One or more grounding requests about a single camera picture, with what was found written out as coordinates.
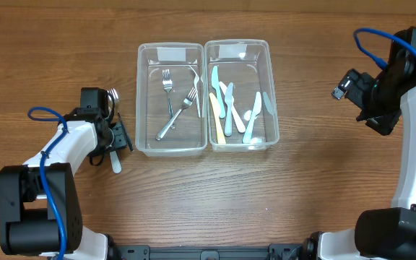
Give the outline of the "white plastic fork thick handle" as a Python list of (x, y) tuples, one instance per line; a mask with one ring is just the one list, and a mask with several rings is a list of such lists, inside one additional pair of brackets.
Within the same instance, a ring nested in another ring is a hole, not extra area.
[(122, 171), (121, 162), (116, 151), (110, 152), (110, 163), (115, 174), (119, 174)]

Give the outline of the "dark handled steel fork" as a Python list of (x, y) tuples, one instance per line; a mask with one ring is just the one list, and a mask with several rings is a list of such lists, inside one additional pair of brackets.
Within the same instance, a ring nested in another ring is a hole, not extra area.
[(131, 141), (131, 137), (129, 136), (129, 133), (128, 133), (127, 128), (126, 128), (126, 125), (123, 122), (122, 117), (121, 117), (121, 114), (119, 112), (119, 102), (120, 102), (120, 100), (119, 100), (119, 94), (118, 94), (118, 92), (116, 91), (115, 88), (110, 89), (108, 91), (108, 93), (113, 96), (113, 101), (115, 103), (114, 111), (116, 112), (116, 114), (118, 116), (118, 119), (119, 119), (119, 122), (121, 124), (121, 127), (123, 129), (123, 135), (125, 137), (126, 143), (127, 143), (128, 147), (129, 147), (130, 151), (133, 152), (134, 151), (134, 148), (133, 148), (133, 144), (132, 144), (132, 141)]

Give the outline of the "matte steel fork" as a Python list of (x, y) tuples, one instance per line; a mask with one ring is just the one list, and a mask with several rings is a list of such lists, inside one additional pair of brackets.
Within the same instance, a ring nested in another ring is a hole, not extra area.
[(171, 98), (170, 98), (170, 93), (173, 89), (173, 81), (171, 79), (169, 69), (163, 69), (162, 70), (162, 84), (163, 84), (164, 90), (166, 91), (166, 94), (167, 94), (169, 117), (172, 118), (173, 117), (173, 105), (172, 105), (172, 101), (171, 101)]

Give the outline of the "shiny steel fork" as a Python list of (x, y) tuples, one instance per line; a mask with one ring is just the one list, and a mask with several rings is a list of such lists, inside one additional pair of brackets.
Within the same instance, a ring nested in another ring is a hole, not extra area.
[(166, 123), (166, 125), (162, 128), (162, 130), (156, 135), (156, 140), (160, 141), (169, 131), (171, 126), (175, 123), (176, 119), (180, 116), (180, 114), (187, 108), (189, 108), (193, 101), (195, 100), (197, 94), (197, 89), (192, 87), (190, 92), (184, 98), (180, 109), (175, 113), (175, 115)]

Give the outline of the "white plastic fork thin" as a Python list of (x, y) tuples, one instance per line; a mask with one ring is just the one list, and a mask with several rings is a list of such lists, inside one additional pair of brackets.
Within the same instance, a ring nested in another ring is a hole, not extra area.
[(202, 112), (201, 112), (200, 102), (199, 102), (199, 81), (200, 81), (200, 76), (198, 75), (198, 73), (196, 72), (196, 70), (193, 68), (193, 66), (189, 65), (188, 67), (190, 68), (190, 70), (192, 70), (192, 72), (194, 74), (194, 88), (196, 90), (195, 101), (196, 101), (197, 116), (198, 116), (198, 118), (201, 118), (202, 117)]

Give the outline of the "yellow plastic knife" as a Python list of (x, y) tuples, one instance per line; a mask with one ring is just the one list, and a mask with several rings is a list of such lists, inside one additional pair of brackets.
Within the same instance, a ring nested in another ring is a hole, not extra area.
[(217, 136), (217, 143), (218, 144), (226, 144), (225, 134), (222, 130), (222, 126), (220, 123), (220, 105), (218, 103), (218, 99), (216, 98), (214, 93), (209, 94), (209, 100), (212, 106), (212, 112), (214, 116), (214, 124), (216, 128), (216, 136)]

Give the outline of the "light blue plastic knife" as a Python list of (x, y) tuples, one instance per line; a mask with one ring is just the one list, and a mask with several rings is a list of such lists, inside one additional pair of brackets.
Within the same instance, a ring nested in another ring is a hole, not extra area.
[(246, 131), (243, 135), (243, 143), (244, 144), (248, 144), (248, 143), (251, 142), (251, 137), (252, 137), (253, 128), (254, 128), (254, 121), (255, 121), (256, 117), (261, 112), (261, 106), (262, 106), (261, 93), (256, 92), (253, 108), (252, 108), (252, 111), (251, 111), (251, 117), (248, 121)]

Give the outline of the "mint green plastic knife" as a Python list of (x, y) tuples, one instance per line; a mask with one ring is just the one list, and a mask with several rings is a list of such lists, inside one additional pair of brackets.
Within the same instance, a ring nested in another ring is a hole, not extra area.
[(211, 86), (214, 88), (215, 92), (216, 92), (216, 98), (217, 98), (217, 102), (218, 105), (220, 107), (220, 118), (225, 118), (226, 117), (226, 112), (225, 112), (225, 106), (223, 103), (223, 99), (222, 99), (222, 93), (221, 93), (221, 89), (220, 89), (220, 81), (219, 81), (219, 74), (218, 74), (218, 66), (215, 65), (212, 68), (212, 73), (211, 73)]

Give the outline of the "pale white plastic knife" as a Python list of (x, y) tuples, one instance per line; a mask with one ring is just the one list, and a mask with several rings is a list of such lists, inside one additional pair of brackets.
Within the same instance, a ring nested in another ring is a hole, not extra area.
[(233, 103), (233, 88), (234, 84), (232, 82), (227, 86), (225, 93), (225, 104), (227, 106), (227, 112), (225, 117), (225, 136), (230, 137), (232, 135), (232, 103)]

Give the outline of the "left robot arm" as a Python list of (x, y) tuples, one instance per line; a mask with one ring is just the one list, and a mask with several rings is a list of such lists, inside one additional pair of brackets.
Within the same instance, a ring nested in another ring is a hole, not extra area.
[(74, 174), (86, 159), (104, 159), (129, 147), (114, 121), (116, 100), (107, 90), (84, 87), (80, 105), (65, 115), (42, 106), (57, 131), (38, 154), (0, 170), (0, 247), (6, 255), (47, 259), (121, 259), (112, 237), (84, 226)]

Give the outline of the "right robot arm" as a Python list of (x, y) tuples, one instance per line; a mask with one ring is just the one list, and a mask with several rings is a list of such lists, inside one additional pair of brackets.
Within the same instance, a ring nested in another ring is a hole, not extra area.
[(389, 57), (375, 60), (378, 76), (351, 69), (332, 95), (359, 107), (358, 120), (381, 135), (403, 122), (401, 170), (391, 205), (364, 211), (352, 229), (313, 233), (291, 253), (293, 259), (416, 259), (416, 27), (389, 39)]

